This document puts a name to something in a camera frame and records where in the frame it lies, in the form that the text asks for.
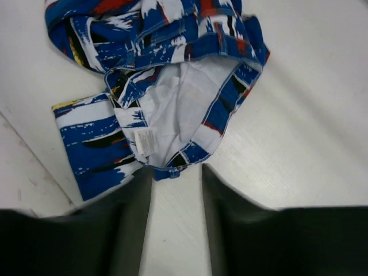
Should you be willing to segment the blue patterned trousers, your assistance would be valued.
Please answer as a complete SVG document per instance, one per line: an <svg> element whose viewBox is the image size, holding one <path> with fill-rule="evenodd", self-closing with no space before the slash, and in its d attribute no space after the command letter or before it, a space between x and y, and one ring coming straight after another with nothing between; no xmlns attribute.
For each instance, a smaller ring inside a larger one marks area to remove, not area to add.
<svg viewBox="0 0 368 276"><path fill-rule="evenodd" d="M52 108L85 201L141 167L159 181L209 158L270 54L242 1L46 1L45 23L106 85Z"/></svg>

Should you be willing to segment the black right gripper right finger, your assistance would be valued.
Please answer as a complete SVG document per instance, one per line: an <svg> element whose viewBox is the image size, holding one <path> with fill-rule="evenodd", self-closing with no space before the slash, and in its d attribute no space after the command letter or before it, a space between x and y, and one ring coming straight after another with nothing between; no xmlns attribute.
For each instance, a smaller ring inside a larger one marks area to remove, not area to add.
<svg viewBox="0 0 368 276"><path fill-rule="evenodd" d="M268 209L202 166L213 275L366 275L367 207Z"/></svg>

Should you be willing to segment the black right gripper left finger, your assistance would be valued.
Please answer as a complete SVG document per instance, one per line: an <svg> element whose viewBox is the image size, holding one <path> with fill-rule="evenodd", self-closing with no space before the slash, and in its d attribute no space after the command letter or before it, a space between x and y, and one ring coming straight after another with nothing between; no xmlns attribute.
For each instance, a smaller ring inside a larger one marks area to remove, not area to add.
<svg viewBox="0 0 368 276"><path fill-rule="evenodd" d="M62 216L1 210L2 275L138 275L152 171Z"/></svg>

